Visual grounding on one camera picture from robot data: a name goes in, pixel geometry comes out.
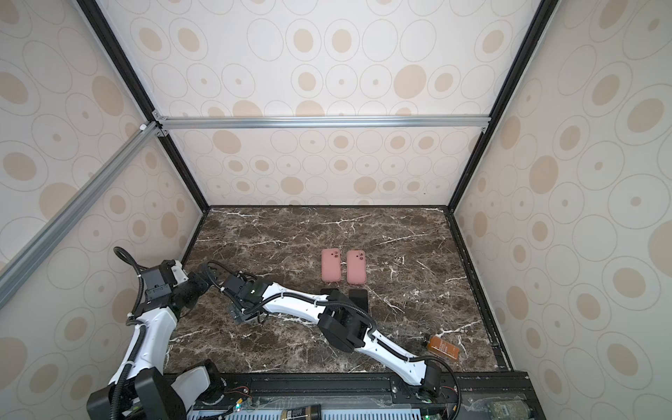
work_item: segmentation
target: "wallpaper with circles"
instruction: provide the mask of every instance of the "wallpaper with circles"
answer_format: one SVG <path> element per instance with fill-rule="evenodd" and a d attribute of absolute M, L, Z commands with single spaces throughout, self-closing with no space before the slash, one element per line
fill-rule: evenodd
<path fill-rule="evenodd" d="M 0 310 L 0 419 L 88 419 L 86 401 L 119 367 L 133 329 L 133 269 L 179 259 L 200 211 L 161 145 L 144 147 Z"/>
<path fill-rule="evenodd" d="M 672 2 L 568 0 L 461 201 L 551 420 L 672 412 Z"/>
<path fill-rule="evenodd" d="M 69 3 L 0 1 L 0 270 L 142 121 Z"/>
<path fill-rule="evenodd" d="M 99 0 L 166 116 L 488 114 L 538 0 Z"/>
<path fill-rule="evenodd" d="M 447 204 L 480 127 L 172 130 L 210 205 Z"/>

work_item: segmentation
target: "wall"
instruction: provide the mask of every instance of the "wall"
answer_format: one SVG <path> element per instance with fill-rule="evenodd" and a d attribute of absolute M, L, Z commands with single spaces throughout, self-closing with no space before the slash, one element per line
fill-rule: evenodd
<path fill-rule="evenodd" d="M 140 264 L 179 259 L 200 211 L 151 140 L 0 310 L 0 419 L 88 419 L 133 329 L 124 325 Z"/>
<path fill-rule="evenodd" d="M 672 412 L 672 3 L 569 0 L 457 216 L 549 419 Z"/>
<path fill-rule="evenodd" d="M 479 127 L 174 130 L 218 204 L 447 204 Z"/>
<path fill-rule="evenodd" d="M 144 118 L 62 0 L 0 2 L 0 269 Z"/>
<path fill-rule="evenodd" d="M 538 0 L 105 0 L 166 116 L 487 114 Z"/>

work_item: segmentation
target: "pink phone case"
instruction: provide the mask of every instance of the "pink phone case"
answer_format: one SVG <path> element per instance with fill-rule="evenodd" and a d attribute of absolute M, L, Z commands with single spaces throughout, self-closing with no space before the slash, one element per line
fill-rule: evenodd
<path fill-rule="evenodd" d="M 322 250 L 322 281 L 326 283 L 341 281 L 341 251 L 338 248 Z"/>
<path fill-rule="evenodd" d="M 347 282 L 350 284 L 366 283 L 366 254 L 353 249 L 347 252 Z"/>

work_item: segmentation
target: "horizontal metal bar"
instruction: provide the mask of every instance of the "horizontal metal bar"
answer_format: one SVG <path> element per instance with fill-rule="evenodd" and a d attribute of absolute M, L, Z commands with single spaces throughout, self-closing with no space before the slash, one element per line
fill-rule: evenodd
<path fill-rule="evenodd" d="M 326 116 L 326 117 L 160 117 L 164 128 L 348 128 L 487 127 L 488 115 Z"/>
<path fill-rule="evenodd" d="M 68 204 L 7 264 L 0 274 L 0 308 L 35 272 L 80 218 L 103 195 L 149 138 L 157 135 L 155 122 L 146 123 L 103 167 L 79 190 Z"/>

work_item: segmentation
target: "robotic arm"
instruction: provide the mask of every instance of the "robotic arm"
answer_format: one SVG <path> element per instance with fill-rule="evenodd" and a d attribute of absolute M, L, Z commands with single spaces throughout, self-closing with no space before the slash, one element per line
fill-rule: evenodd
<path fill-rule="evenodd" d="M 210 360 L 188 369 L 172 384 L 163 377 L 169 339 L 182 308 L 193 308 L 210 286 L 231 300 L 230 312 L 237 323 L 258 320 L 263 313 L 289 314 L 315 323 L 332 346 L 374 358 L 408 385 L 419 386 L 418 397 L 427 402 L 440 395 L 441 366 L 451 372 L 443 360 L 417 357 L 383 336 L 369 314 L 338 290 L 323 295 L 299 292 L 233 273 L 213 261 L 188 276 L 178 261 L 167 260 L 151 268 L 136 267 L 132 258 L 130 263 L 135 264 L 140 280 L 138 302 L 144 285 L 145 301 L 136 303 L 129 314 L 127 325 L 134 325 L 135 331 L 124 361 L 108 386 L 89 397 L 91 420 L 185 420 L 197 400 L 208 404 L 221 400 L 224 383 Z M 228 271 L 221 284 L 211 263 Z M 139 412 L 144 417 L 133 417 Z"/>

